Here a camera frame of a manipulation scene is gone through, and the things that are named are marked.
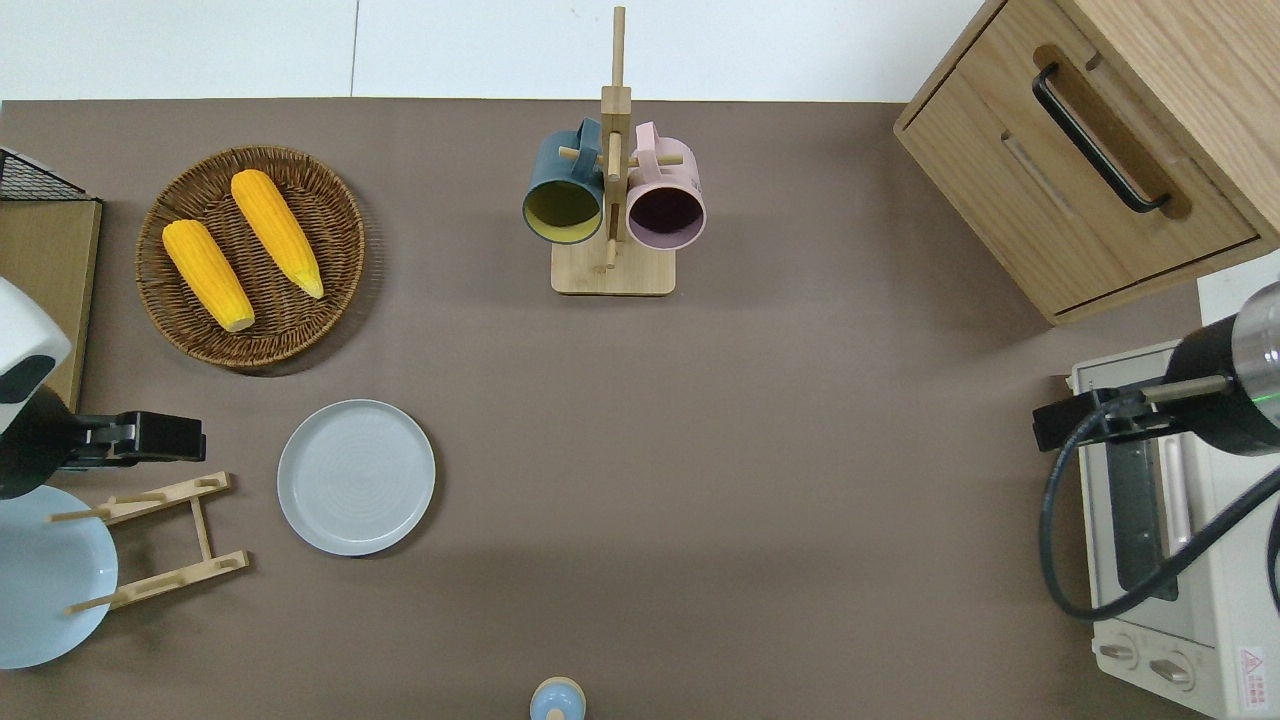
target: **wooden rack base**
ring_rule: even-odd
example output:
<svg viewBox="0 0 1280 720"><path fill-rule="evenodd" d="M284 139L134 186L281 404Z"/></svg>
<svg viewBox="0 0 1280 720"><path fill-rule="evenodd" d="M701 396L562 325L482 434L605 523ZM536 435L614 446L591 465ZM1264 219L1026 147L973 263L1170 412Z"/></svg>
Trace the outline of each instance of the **wooden rack base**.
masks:
<svg viewBox="0 0 1280 720"><path fill-rule="evenodd" d="M108 502L88 510L50 515L50 523L61 523L84 518L100 518L108 525L114 525L132 518L148 515L157 510L189 503L191 512L196 520L196 541L200 543L200 555L204 557L202 561L187 565L186 568L160 573L157 575L151 575L150 578L143 578L141 580L120 585L115 588L115 592L111 594L95 597L92 600L86 600L84 602L77 602L76 605L68 606L64 612L72 615L100 605L110 605L110 609L115 610L116 607L123 607L140 600L155 597L172 589L187 587L201 580L207 580L210 578L216 578L218 575L248 568L248 552L238 550L228 555L214 557L212 547L209 543L209 528L205 524L205 510L200 498L210 493L224 491L229 487L230 478L227 473L214 473L211 475L204 475L201 478L172 484L151 492L111 497Z"/></svg>
<svg viewBox="0 0 1280 720"><path fill-rule="evenodd" d="M617 260L608 269L608 233L602 229L586 242L552 247L552 288L561 295L648 296L676 290L675 252L652 250L627 238L617 243Z"/></svg>

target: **table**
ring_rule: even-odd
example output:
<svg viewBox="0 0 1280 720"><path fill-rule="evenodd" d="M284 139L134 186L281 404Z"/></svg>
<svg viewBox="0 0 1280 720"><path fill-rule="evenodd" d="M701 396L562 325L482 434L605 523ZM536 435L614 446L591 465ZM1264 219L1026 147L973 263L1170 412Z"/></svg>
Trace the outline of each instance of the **table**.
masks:
<svg viewBox="0 0 1280 720"><path fill-rule="evenodd" d="M598 720L1192 716L1093 667L1043 591L1030 410L1073 363L1189 332L1196 288L1051 329L900 111L637 101L698 154L709 222L672 296L620 299L556 295L518 211L590 101L5 102L0 143L105 200L81 411L209 436L202 465L52 483L92 503L228 470L212 542L253 566L0 675L0 716L515 719L556 674ZM248 143L329 164L370 231L352 313L280 377L182 355L133 287L151 200ZM275 498L289 434L351 397L438 454L426 521L367 559ZM138 524L122 582L189 561L189 520ZM1079 507L1062 529L1083 592Z"/></svg>

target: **mug handle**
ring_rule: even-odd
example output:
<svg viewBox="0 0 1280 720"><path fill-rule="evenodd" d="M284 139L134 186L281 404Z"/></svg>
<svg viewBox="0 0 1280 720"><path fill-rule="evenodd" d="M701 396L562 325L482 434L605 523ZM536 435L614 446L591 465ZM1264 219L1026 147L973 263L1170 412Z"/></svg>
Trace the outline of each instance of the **mug handle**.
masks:
<svg viewBox="0 0 1280 720"><path fill-rule="evenodd" d="M636 126L636 161L640 165L640 182L648 184L662 179L658 169L658 128L652 123Z"/></svg>
<svg viewBox="0 0 1280 720"><path fill-rule="evenodd" d="M571 174L580 182L589 182L596 172L595 163L600 156L600 122L582 118L577 127L577 159L573 160Z"/></svg>

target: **wooden cabinet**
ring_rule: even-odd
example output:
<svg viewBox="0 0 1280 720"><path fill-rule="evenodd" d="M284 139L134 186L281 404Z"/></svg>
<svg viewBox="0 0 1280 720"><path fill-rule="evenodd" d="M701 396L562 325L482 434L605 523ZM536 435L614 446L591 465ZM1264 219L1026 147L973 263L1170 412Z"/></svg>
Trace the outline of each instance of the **wooden cabinet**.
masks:
<svg viewBox="0 0 1280 720"><path fill-rule="evenodd" d="M1280 247L1277 37L1272 0L989 0L895 132L1068 322Z"/></svg>

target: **black cable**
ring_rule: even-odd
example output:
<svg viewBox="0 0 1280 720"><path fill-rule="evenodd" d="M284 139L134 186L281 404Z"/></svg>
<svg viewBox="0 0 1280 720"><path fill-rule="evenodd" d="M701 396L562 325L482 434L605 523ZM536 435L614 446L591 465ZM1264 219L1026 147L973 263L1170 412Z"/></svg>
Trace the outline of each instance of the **black cable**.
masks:
<svg viewBox="0 0 1280 720"><path fill-rule="evenodd" d="M1059 486L1062 483L1062 471L1066 469L1066 464L1070 462L1071 457L1076 455L1075 450L1079 447L1080 442L1083 442L1084 438L1093 432L1093 428L1100 424L1103 418L1120 407L1128 405L1140 405L1143 402L1146 402L1146 400L1140 392L1125 393L1103 402L1097 410L1080 420L1080 424L1071 430L1070 437L1068 437L1066 442L1062 445L1062 450L1059 452L1057 460L1053 461L1053 469L1050 470L1048 482L1044 484L1044 498L1041 502L1039 523L1041 571L1044 574L1044 584L1048 587L1048 593L1053 598L1053 602L1056 602L1057 606L1071 618L1097 623L1100 620L1115 618L1128 610L1133 610L1155 594L1166 583L1176 578L1183 570L1194 562L1197 557L1203 555L1210 546L1221 539L1228 530L1243 520L1245 515L1266 502L1266 500L1275 495L1276 491L1280 491L1280 468L1276 468L1275 470L1267 473L1261 480L1254 483L1253 487L1244 491L1244 493L1231 501L1230 505L1224 507L1216 518L1204 525L1204 529L1192 536L1180 551L1165 559L1165 561L1161 562L1151 575L1147 575L1129 592L1106 605L1102 605L1101 607L1084 607L1073 603L1062 593L1062 588L1057 582L1057 571L1053 568L1053 501L1057 497ZM1280 552L1280 511L1276 512L1276 518L1271 524L1271 537L1267 544L1267 578L1271 585L1271 597L1276 603L1276 609L1280 610L1280 593L1277 593L1276 588L1275 568L1276 553Z"/></svg>

